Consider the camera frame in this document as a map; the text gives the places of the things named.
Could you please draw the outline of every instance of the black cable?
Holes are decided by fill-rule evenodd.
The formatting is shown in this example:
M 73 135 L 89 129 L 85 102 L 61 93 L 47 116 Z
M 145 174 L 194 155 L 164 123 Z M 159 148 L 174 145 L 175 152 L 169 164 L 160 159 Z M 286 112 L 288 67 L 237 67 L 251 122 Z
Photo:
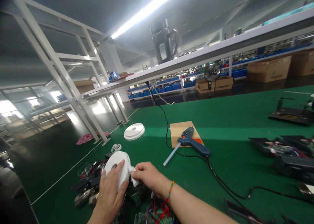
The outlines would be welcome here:
M 166 113 L 164 111 L 164 109 L 156 102 L 155 98 L 154 98 L 154 95 L 149 87 L 149 83 L 146 82 L 147 86 L 148 86 L 148 89 L 155 101 L 155 103 L 161 108 L 161 110 L 164 112 L 164 115 L 165 115 L 165 119 L 166 119 L 166 122 L 167 122 L 167 132 L 166 132 L 166 138 L 165 138 L 165 141 L 166 141 L 166 145 L 168 146 L 169 149 L 173 150 L 173 148 L 171 148 L 169 145 L 168 145 L 168 142 L 167 142 L 167 135 L 168 135 L 168 130 L 169 130 L 169 122 L 166 118 Z M 229 186 L 227 186 L 227 184 L 216 174 L 216 172 L 214 171 L 213 167 L 211 166 L 210 162 L 209 162 L 209 159 L 208 157 L 206 159 L 200 157 L 200 156 L 196 156 L 196 155 L 183 155 L 183 154 L 180 154 L 176 151 L 176 154 L 180 155 L 180 156 L 183 156 L 183 157 L 196 157 L 196 158 L 200 158 L 202 159 L 204 162 L 206 162 L 206 164 L 208 165 L 208 167 L 210 168 L 210 170 L 213 172 L 214 174 L 214 177 L 215 179 L 217 180 L 218 184 L 227 192 L 228 195 L 230 195 L 240 206 L 242 206 L 243 208 L 247 209 L 243 204 L 241 204 L 232 194 L 234 194 L 236 197 L 240 198 L 240 199 L 244 199 L 244 200 L 247 200 L 247 199 L 250 199 L 252 197 L 252 193 L 255 189 L 261 189 L 261 190 L 265 190 L 265 191 L 268 191 L 268 192 L 271 192 L 271 193 L 274 193 L 274 194 L 277 194 L 277 195 L 281 195 L 281 196 L 285 196 L 285 197 L 288 197 L 288 198 L 292 198 L 292 199 L 296 199 L 296 200 L 301 200 L 301 201 L 304 201 L 304 202 L 308 202 L 308 203 L 311 203 L 313 204 L 311 201 L 307 200 L 306 198 L 299 198 L 299 197 L 296 197 L 296 196 L 292 196 L 292 195 L 288 195 L 288 194 L 283 194 L 283 193 L 280 193 L 278 191 L 275 191 L 275 190 L 272 190 L 272 189 L 268 189 L 268 188 L 265 188 L 265 187 L 262 187 L 262 186 L 253 186 L 250 188 L 249 190 L 249 194 L 247 197 L 244 197 L 244 196 L 241 196 L 239 194 L 237 194 L 236 192 L 234 192 Z
M 151 89 L 150 89 L 150 87 L 149 87 L 149 83 L 148 83 L 148 82 L 145 82 L 145 83 L 146 83 L 146 85 L 148 86 L 148 89 L 149 89 L 151 95 L 153 96 L 153 99 L 154 99 L 155 103 L 156 103 L 156 104 L 161 108 L 161 110 L 164 112 L 165 119 L 166 119 L 166 122 L 167 122 L 167 131 L 166 131 L 165 141 L 166 141 L 166 145 L 168 146 L 168 148 L 171 149 L 171 150 L 173 150 L 174 148 L 171 148 L 171 147 L 168 145 L 168 142 L 167 142 L 167 135 L 168 135 L 168 130 L 169 130 L 169 122 L 168 122 L 168 120 L 167 120 L 167 118 L 166 118 L 166 113 L 165 113 L 164 109 L 156 102 L 155 97 L 154 97 L 154 95 L 153 95 L 153 92 L 151 91 Z M 183 155 L 183 154 L 180 154 L 180 153 L 177 152 L 177 151 L 176 151 L 176 154 L 178 154 L 178 155 L 180 155 L 180 156 L 183 156 L 183 157 L 196 157 L 196 158 L 202 159 L 204 162 L 206 162 L 205 159 L 203 159 L 202 157 L 197 156 L 197 155 Z

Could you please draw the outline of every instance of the green workbench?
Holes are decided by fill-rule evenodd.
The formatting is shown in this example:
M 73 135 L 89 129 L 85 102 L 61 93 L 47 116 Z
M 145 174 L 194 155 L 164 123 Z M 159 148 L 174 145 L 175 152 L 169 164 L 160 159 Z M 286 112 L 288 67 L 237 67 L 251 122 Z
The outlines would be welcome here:
M 298 181 L 276 174 L 270 167 L 273 159 L 264 157 L 248 140 L 248 137 L 274 139 L 280 135 L 313 136 L 313 127 L 268 119 L 280 97 L 295 98 L 294 101 L 284 102 L 284 106 L 298 108 L 302 108 L 309 99 L 309 95 L 284 91 L 314 93 L 314 85 L 162 107 L 169 123 L 193 122 L 205 146 L 212 152 L 210 161 L 216 173 L 237 193 L 245 196 L 251 186 L 264 186 L 302 197 L 297 188 Z M 87 223 L 92 209 L 88 205 L 76 209 L 74 198 L 77 194 L 70 187 L 79 180 L 77 171 L 85 162 L 93 163 L 103 159 L 115 143 L 122 145 L 122 151 L 128 153 L 133 166 L 151 161 L 169 179 L 226 212 L 223 198 L 233 200 L 219 186 L 204 161 L 174 155 L 167 167 L 163 166 L 171 150 L 165 144 L 167 124 L 159 107 L 130 110 L 127 116 L 130 116 L 130 122 L 116 128 L 112 113 L 97 115 L 106 131 L 111 132 L 116 128 L 105 146 L 97 146 L 98 143 L 93 144 L 93 141 L 76 145 L 80 133 L 71 121 L 65 121 L 26 139 L 10 151 L 16 172 L 40 224 Z M 144 135 L 137 140 L 126 141 L 124 130 L 138 122 L 145 126 Z M 171 144 L 170 130 L 168 143 Z M 197 155 L 192 148 L 180 148 L 178 151 Z M 263 220 L 276 218 L 282 223 L 280 214 L 287 215 L 299 224 L 311 223 L 313 220 L 313 205 L 267 191 L 256 190 L 250 200 L 241 202 Z M 145 208 L 143 205 L 137 209 L 128 201 L 126 223 L 133 223 L 135 213 Z

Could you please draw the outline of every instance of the woman's right hand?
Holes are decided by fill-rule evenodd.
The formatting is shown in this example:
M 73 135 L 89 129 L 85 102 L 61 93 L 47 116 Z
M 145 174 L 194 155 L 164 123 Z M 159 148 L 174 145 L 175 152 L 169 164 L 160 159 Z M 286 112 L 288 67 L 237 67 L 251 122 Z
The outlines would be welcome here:
M 166 200 L 168 197 L 171 181 L 162 175 L 151 162 L 139 163 L 135 172 L 130 172 L 134 179 L 142 180 L 159 198 Z

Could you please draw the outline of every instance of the white plastic ring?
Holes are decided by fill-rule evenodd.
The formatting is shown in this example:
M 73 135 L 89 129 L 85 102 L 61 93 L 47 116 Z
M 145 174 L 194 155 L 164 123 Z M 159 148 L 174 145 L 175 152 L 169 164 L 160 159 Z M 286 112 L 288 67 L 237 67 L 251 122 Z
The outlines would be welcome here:
M 122 149 L 122 146 L 120 144 L 114 144 L 111 148 L 111 153 L 115 153 L 117 151 L 120 151 Z

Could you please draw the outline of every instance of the white plastic disc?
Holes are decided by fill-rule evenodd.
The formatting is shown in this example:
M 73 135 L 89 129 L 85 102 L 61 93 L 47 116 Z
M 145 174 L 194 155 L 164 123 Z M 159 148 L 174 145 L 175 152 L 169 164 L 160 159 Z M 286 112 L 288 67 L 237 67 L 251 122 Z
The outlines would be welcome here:
M 122 182 L 125 180 L 128 180 L 130 177 L 129 167 L 131 166 L 131 161 L 127 153 L 122 151 L 117 151 L 111 157 L 106 163 L 105 170 L 106 170 L 106 176 L 111 171 L 111 169 L 116 168 L 117 165 L 124 160 L 124 165 L 120 170 L 119 174 L 119 180 L 118 180 L 118 190 L 120 189 L 120 186 Z
M 139 138 L 141 135 L 143 135 L 145 132 L 145 127 L 141 123 L 135 123 L 131 126 L 129 126 L 125 131 L 124 131 L 124 138 L 126 140 L 135 140 Z

